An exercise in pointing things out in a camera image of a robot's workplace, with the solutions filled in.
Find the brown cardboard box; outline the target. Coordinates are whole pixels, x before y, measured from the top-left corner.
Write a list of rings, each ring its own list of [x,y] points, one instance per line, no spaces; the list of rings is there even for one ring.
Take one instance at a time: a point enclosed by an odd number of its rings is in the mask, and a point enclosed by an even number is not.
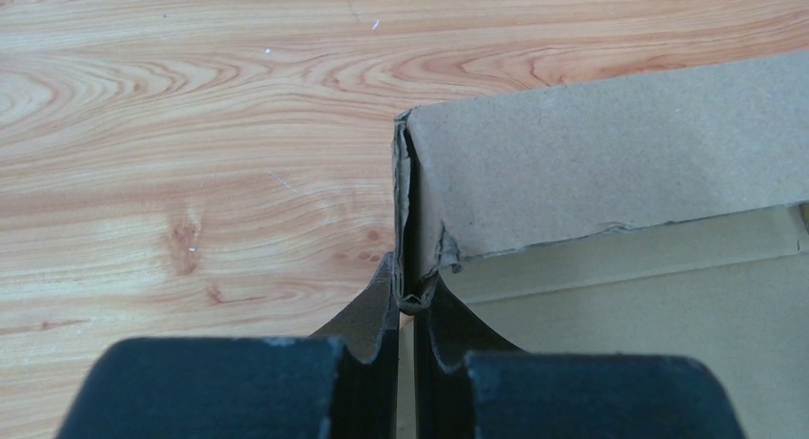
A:
[[[808,54],[416,107],[397,248],[532,352],[686,355],[750,438],[808,434]]]

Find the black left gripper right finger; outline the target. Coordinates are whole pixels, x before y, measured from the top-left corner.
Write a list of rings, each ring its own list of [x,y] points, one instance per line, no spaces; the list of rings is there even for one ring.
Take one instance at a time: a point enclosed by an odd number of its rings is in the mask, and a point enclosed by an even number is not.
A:
[[[436,279],[414,321],[421,438],[740,438],[723,386],[683,356],[537,354]]]

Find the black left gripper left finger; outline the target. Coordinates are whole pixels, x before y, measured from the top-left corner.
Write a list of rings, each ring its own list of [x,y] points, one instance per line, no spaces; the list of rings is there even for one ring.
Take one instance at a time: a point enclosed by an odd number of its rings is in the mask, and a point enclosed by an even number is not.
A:
[[[306,337],[132,338],[95,362],[60,438],[392,438],[400,314],[385,255]]]

